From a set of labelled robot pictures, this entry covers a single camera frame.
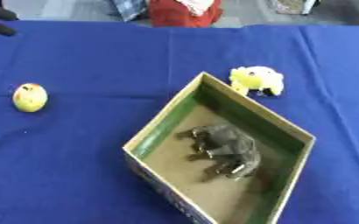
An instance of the stuffed animal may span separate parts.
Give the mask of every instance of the stuffed animal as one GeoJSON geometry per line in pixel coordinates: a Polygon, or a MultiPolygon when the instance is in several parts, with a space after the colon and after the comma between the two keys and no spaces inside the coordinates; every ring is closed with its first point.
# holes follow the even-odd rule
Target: stuffed animal
{"type": "Polygon", "coordinates": [[[238,67],[231,69],[231,87],[241,95],[257,90],[260,95],[281,95],[284,89],[283,74],[267,66],[238,67]]]}

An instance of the open box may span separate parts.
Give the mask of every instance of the open box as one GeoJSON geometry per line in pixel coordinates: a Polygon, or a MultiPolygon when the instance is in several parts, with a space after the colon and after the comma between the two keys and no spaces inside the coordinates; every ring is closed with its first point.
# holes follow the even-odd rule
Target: open box
{"type": "Polygon", "coordinates": [[[315,137],[266,107],[201,73],[125,146],[134,172],[194,223],[276,223],[304,167],[315,137]],[[192,140],[176,133],[231,123],[256,141],[262,164],[237,181],[205,180],[213,160],[189,161],[192,140]]]}

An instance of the yellow toy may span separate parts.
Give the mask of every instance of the yellow toy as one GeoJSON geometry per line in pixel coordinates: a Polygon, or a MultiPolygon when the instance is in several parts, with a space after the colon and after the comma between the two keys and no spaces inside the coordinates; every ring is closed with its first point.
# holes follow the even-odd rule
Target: yellow toy
{"type": "Polygon", "coordinates": [[[241,95],[258,90],[260,95],[281,95],[284,89],[283,74],[266,66],[231,69],[231,87],[241,95]]]}
{"type": "Polygon", "coordinates": [[[19,110],[36,112],[45,106],[47,92],[38,84],[26,83],[16,89],[12,100],[19,110]]]}

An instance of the floor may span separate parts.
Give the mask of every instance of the floor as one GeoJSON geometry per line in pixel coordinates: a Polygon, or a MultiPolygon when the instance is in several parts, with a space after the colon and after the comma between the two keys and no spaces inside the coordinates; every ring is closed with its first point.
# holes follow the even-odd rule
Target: floor
{"type": "MultiPolygon", "coordinates": [[[[308,16],[277,14],[271,0],[223,0],[222,18],[214,27],[259,24],[359,24],[356,0],[323,0],[308,16]]],[[[4,0],[5,6],[22,19],[118,21],[109,0],[4,0]]],[[[149,25],[147,19],[135,21],[149,25]]]]}

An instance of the yellow ball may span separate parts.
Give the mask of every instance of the yellow ball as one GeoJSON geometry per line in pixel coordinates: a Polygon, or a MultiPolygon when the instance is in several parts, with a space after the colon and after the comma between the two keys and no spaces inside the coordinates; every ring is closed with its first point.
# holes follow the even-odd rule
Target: yellow ball
{"type": "Polygon", "coordinates": [[[12,100],[19,110],[36,112],[45,106],[47,92],[38,84],[26,83],[16,89],[12,100]]]}

